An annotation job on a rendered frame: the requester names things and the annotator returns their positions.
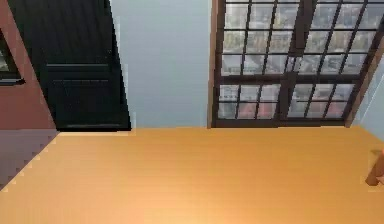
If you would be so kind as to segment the dark framed grid window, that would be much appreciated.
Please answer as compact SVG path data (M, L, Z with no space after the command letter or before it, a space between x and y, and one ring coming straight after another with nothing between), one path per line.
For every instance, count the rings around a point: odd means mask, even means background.
M212 128L352 124L384 55L384 0L214 0Z

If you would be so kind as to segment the black room door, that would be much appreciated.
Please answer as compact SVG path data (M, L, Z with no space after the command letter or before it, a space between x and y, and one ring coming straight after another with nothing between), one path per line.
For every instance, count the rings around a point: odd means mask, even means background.
M111 0L6 0L59 131L129 131Z

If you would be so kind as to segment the brown wooden furniture leg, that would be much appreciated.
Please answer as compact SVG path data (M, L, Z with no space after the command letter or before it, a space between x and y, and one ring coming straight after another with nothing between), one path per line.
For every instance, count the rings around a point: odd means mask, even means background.
M378 154L377 160L369 172L365 182L369 186L377 186L379 183L384 185L384 150Z

